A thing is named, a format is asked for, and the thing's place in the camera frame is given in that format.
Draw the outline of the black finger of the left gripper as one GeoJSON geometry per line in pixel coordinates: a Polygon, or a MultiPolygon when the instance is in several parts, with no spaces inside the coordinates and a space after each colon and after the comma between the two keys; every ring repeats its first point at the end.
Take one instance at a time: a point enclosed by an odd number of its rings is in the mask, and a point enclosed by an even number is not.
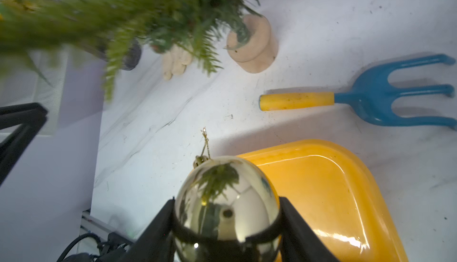
{"type": "Polygon", "coordinates": [[[37,102],[1,108],[1,129],[15,130],[1,141],[1,182],[47,121],[48,110],[37,102]]]}

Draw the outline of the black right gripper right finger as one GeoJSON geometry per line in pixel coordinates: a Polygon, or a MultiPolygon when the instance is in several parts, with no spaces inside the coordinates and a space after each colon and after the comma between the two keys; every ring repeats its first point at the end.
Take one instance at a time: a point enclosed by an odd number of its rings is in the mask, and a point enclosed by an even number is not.
{"type": "Polygon", "coordinates": [[[336,262],[338,259],[286,197],[280,197],[282,210],[281,256],[284,262],[336,262]]]}

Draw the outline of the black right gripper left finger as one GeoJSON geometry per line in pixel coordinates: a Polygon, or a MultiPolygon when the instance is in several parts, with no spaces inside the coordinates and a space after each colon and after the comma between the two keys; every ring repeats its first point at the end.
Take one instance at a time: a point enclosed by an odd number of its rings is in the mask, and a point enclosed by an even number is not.
{"type": "Polygon", "coordinates": [[[171,228],[174,199],[168,200],[140,238],[118,262],[173,262],[171,228]]]}

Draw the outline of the shiny gold ball ornament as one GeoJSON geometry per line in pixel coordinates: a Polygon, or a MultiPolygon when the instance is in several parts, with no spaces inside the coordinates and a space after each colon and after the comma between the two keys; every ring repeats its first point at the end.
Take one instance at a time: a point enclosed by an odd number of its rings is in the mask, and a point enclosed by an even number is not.
{"type": "Polygon", "coordinates": [[[279,196],[255,164],[213,157],[204,147],[179,190],[173,214],[177,256],[183,262],[274,262],[282,236],[279,196]]]}

